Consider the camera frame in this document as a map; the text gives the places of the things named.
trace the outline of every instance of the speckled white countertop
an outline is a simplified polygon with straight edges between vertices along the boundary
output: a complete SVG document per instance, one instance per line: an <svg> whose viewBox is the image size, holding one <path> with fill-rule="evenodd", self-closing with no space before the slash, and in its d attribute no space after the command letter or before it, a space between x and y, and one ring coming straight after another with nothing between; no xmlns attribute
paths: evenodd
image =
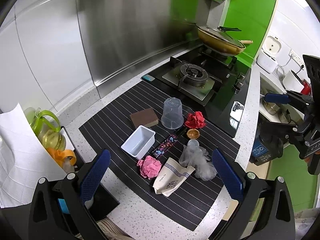
<svg viewBox="0 0 320 240"><path fill-rule="evenodd" d="M179 53L174 57L178 57L189 50ZM119 95L140 82L140 78L143 75L159 67L168 60L153 66L152 68L142 72L120 87L116 88L104 98L87 108L82 114L80 114L76 119L66 126L66 130L72 142L85 162L91 161L95 157L96 153L79 131L79 127L103 107L116 99ZM259 100L260 71L259 68L254 65L251 71L249 91L244 106L243 116L234 138L234 140L240 144L236 161L244 169L246 169L249 162L249 157L253 146L258 121ZM218 198L199 226L195 231L190 231L146 203L131 189L129 189L120 179L118 179L118 177L110 169L107 169L107 172L101 182L105 188L120 202L120 204L108 215L108 217L123 231L136 240L207 239L219 224L223 215L227 211L231 200L227 190L225 187L223 187Z"/></svg>

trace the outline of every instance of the black glass cooktop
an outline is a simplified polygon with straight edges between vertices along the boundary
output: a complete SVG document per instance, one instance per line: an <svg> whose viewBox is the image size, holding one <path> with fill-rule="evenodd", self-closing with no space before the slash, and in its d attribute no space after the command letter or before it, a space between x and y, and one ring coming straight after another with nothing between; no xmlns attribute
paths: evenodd
<svg viewBox="0 0 320 240"><path fill-rule="evenodd" d="M204 117L234 137L248 93L251 68L236 57L217 58L210 52L201 46L177 58L171 57L142 79L170 97L179 98L194 111L201 111ZM195 88L183 81L179 83L179 66L186 63L205 70L208 74L205 85Z"/></svg>

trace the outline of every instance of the wok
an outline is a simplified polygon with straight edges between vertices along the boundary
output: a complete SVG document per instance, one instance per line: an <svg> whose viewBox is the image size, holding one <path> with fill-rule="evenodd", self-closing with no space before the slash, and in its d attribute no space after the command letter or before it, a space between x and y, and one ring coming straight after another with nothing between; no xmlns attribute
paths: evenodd
<svg viewBox="0 0 320 240"><path fill-rule="evenodd" d="M198 36L207 48L228 57L236 56L244 51L244 44L253 43L253 41L238 41L226 33L227 31L241 31L238 28L219 27L215 29L198 25L197 28Z"/></svg>

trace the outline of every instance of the wooden pan handle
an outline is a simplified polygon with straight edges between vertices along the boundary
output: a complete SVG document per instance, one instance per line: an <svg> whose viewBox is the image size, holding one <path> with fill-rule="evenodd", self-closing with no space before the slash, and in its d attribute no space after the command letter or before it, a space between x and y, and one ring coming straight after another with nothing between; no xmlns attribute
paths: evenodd
<svg viewBox="0 0 320 240"><path fill-rule="evenodd" d="M252 44L253 41L240 41L242 44Z"/></svg>

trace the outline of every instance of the clear plastic wrap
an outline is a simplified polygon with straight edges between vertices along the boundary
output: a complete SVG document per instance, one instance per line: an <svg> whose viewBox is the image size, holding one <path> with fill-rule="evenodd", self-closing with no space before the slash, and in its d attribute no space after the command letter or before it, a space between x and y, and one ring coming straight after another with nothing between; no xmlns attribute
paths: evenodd
<svg viewBox="0 0 320 240"><path fill-rule="evenodd" d="M211 162L208 162L208 151L200 146L184 146L179 163L183 167L192 166L196 169L195 176L202 180L213 179L217 171Z"/></svg>

